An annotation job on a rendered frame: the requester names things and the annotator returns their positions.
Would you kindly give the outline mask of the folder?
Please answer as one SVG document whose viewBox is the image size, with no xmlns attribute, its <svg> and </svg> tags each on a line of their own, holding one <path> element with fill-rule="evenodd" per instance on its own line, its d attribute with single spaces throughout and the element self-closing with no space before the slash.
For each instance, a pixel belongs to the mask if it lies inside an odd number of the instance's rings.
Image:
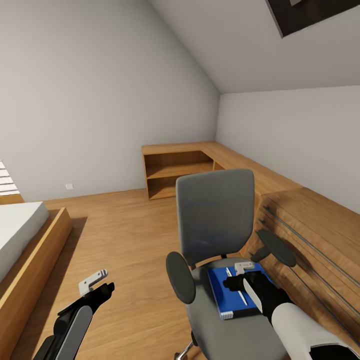
<svg viewBox="0 0 360 360">
<path fill-rule="evenodd" d="M 271 282 L 265 269 L 263 269 L 258 262 L 254 265 L 255 269 L 252 271 L 261 271 L 266 275 L 267 280 Z M 227 280 L 229 274 L 236 276 L 236 272 L 234 266 L 207 270 L 208 279 L 221 320 L 261 314 L 261 311 L 247 292 L 231 292 L 229 288 L 225 288 L 223 281 Z"/>
</svg>

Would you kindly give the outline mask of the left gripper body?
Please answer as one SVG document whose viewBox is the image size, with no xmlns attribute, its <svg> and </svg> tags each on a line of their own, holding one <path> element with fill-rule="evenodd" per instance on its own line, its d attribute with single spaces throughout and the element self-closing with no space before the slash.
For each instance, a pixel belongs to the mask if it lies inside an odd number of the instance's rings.
<svg viewBox="0 0 360 360">
<path fill-rule="evenodd" d="M 96 303 L 96 310 L 99 308 L 100 305 L 102 305 L 103 303 L 105 303 L 108 299 L 110 299 L 112 296 L 109 287 L 107 285 L 107 283 L 104 283 L 103 285 L 101 285 L 100 287 L 98 287 L 97 289 L 93 290 L 92 292 L 89 292 L 88 294 L 86 294 L 84 296 L 84 298 L 86 297 L 91 297 L 95 300 Z"/>
</svg>

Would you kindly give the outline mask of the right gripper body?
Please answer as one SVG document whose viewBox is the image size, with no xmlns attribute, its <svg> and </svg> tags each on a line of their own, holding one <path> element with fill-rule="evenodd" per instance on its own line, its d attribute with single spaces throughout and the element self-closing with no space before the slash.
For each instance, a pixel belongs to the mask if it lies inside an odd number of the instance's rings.
<svg viewBox="0 0 360 360">
<path fill-rule="evenodd" d="M 235 291 L 239 291 L 241 292 L 246 292 L 246 290 L 242 289 L 241 287 L 241 277 L 244 276 L 244 274 L 239 274 L 237 276 L 231 276 L 229 275 L 227 277 L 227 281 L 228 281 L 228 288 L 231 292 L 235 292 Z"/>
</svg>

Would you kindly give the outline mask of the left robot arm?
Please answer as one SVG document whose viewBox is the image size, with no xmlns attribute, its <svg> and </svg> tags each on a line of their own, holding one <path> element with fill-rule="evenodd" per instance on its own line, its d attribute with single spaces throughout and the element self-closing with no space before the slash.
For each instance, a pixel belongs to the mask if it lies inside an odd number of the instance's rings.
<svg viewBox="0 0 360 360">
<path fill-rule="evenodd" d="M 103 269 L 79 283 L 81 298 L 58 312 L 53 335 L 45 339 L 33 360 L 75 360 L 94 313 L 115 290 L 114 282 L 92 288 L 107 276 Z"/>
</svg>

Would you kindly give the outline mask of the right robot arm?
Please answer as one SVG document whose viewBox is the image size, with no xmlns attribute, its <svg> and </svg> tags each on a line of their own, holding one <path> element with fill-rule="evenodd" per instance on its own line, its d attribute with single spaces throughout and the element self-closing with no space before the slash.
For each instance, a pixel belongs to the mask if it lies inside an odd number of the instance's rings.
<svg viewBox="0 0 360 360">
<path fill-rule="evenodd" d="M 360 355 L 337 335 L 313 320 L 277 288 L 252 262 L 235 263 L 236 276 L 222 283 L 231 292 L 247 292 L 268 320 L 291 360 L 360 360 Z"/>
</svg>

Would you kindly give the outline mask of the swivel chair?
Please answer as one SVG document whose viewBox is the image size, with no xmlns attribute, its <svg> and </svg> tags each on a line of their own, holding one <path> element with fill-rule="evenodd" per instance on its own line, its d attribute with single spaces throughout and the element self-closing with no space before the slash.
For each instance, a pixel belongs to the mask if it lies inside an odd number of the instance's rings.
<svg viewBox="0 0 360 360">
<path fill-rule="evenodd" d="M 192 173 L 179 177 L 175 189 L 183 257 L 177 251 L 169 252 L 166 270 L 174 292 L 185 304 L 192 340 L 182 353 L 175 353 L 174 360 L 183 360 L 193 345 L 199 346 L 206 360 L 282 360 L 288 352 L 267 316 L 220 318 L 207 274 L 235 263 L 256 264 L 269 254 L 288 267 L 297 265 L 288 246 L 265 228 L 258 230 L 264 246 L 250 259 L 226 256 L 239 252 L 253 233 L 254 172 L 233 168 Z M 196 268 L 197 263 L 215 256 L 221 259 Z"/>
</svg>

